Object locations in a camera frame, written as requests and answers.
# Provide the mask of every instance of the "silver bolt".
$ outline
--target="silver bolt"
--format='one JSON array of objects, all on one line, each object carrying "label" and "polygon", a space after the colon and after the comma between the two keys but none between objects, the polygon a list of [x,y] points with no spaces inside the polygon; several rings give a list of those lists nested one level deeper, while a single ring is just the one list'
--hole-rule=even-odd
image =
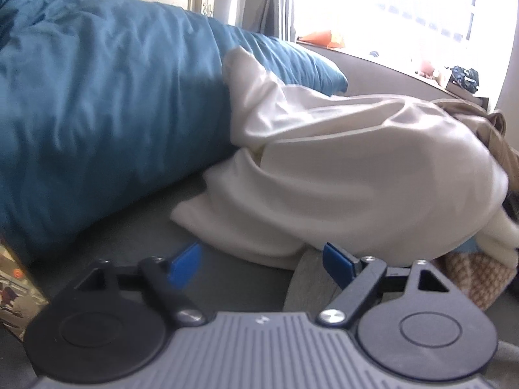
[{"label": "silver bolt", "polygon": [[198,323],[203,320],[203,314],[193,309],[180,310],[176,316],[178,320],[184,323]]},{"label": "silver bolt", "polygon": [[321,311],[319,318],[325,323],[336,324],[343,322],[346,318],[346,314],[337,309],[328,309]]}]

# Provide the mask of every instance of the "gray curtain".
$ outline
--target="gray curtain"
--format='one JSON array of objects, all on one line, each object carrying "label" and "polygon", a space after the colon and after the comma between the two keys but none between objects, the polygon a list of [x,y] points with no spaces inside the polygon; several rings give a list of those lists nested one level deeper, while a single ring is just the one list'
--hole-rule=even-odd
[{"label": "gray curtain", "polygon": [[241,27],[252,32],[295,41],[294,0],[244,0],[238,2]]}]

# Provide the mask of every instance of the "white logo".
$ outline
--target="white logo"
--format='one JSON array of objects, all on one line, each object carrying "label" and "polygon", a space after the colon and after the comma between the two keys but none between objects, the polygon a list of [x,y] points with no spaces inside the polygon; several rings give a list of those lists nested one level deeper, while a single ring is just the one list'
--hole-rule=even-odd
[{"label": "white logo", "polygon": [[266,322],[270,322],[270,319],[267,316],[261,316],[256,319],[256,323],[265,324]]}]

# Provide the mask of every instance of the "white blanket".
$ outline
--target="white blanket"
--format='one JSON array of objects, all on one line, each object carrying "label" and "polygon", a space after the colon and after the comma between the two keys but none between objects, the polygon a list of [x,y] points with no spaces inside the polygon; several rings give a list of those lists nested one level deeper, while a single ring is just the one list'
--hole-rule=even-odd
[{"label": "white blanket", "polygon": [[331,241],[404,266],[454,249],[502,204],[505,172],[431,102],[327,97],[285,85],[242,48],[223,75],[240,149],[171,214],[218,249],[291,269],[304,243]]}]

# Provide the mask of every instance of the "blue bedding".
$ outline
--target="blue bedding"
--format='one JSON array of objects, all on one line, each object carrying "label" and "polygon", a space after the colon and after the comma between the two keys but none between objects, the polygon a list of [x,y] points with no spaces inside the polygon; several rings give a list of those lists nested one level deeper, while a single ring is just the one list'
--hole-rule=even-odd
[{"label": "blue bedding", "polygon": [[22,260],[232,154],[238,45],[285,83],[346,90],[317,54],[178,7],[0,0],[0,234]]}]

